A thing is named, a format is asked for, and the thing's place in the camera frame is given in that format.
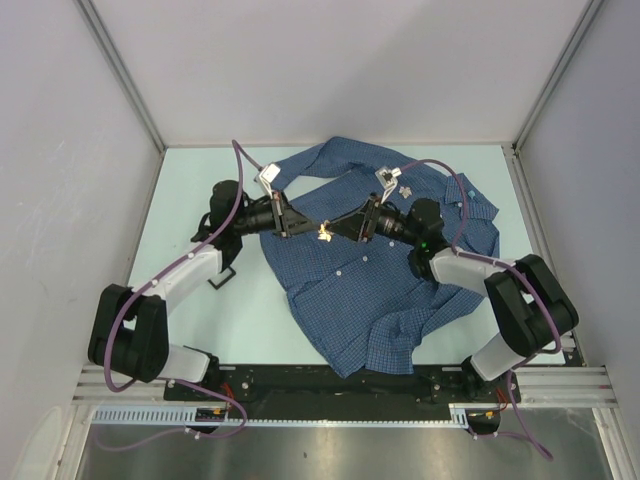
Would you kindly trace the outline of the gold leaf brooch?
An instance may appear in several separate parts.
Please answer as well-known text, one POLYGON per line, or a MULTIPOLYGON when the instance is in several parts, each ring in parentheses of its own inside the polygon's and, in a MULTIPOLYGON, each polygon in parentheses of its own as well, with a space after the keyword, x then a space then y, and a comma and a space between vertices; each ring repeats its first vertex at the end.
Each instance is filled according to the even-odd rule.
POLYGON ((317 238, 320 241, 330 242, 332 240, 333 233, 329 229, 330 224, 331 222, 329 220, 326 220, 319 225, 317 238))

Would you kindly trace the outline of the blue checked shirt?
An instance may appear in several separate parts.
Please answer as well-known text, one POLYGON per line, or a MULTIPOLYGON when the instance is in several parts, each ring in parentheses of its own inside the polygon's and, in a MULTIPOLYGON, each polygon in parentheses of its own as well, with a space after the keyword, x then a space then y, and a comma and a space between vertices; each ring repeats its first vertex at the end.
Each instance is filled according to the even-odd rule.
MULTIPOLYGON (((397 151, 342 137, 278 163, 273 186, 284 190, 299 176, 327 184, 292 200, 317 222, 335 219, 364 204, 382 188, 375 172, 406 167, 399 191, 389 198, 403 213, 413 201, 439 203, 447 240, 480 255, 499 254, 498 208, 464 174, 451 178, 397 151)), ((308 232, 290 239, 263 232, 261 247, 284 289, 289 309, 302 332, 331 368, 346 378, 362 368, 386 374, 410 374, 412 354, 422 339, 482 302, 474 292, 416 278, 410 271, 410 246, 376 236, 355 243, 336 236, 330 242, 308 232)))

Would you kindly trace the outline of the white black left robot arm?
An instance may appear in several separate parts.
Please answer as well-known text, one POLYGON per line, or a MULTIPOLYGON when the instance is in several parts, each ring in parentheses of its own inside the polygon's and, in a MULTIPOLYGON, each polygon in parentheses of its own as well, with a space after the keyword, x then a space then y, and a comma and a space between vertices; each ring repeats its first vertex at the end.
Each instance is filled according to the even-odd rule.
POLYGON ((286 195, 274 191, 252 200, 235 180, 214 185, 187 254, 139 287, 111 284, 101 293, 88 345, 88 359, 105 372, 133 381, 186 380, 197 398, 214 397, 221 376, 212 356, 169 339, 172 311, 197 288, 233 270, 242 238, 270 232, 291 238, 316 229, 286 195))

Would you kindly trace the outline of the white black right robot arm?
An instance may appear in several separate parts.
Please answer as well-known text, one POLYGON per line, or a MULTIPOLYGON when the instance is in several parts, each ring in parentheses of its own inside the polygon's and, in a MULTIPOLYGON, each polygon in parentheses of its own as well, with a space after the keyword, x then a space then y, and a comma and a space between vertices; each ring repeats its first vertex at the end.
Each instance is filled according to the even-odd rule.
POLYGON ((407 214, 371 196, 365 204, 320 232, 367 242, 376 235, 411 246, 408 262, 417 278, 453 285, 487 298, 497 334, 461 365, 461 388, 473 401, 484 401, 497 380, 541 354, 561 347, 560 338, 579 323, 578 312, 539 256, 507 261, 453 247, 443 235, 437 202, 416 200, 407 214))

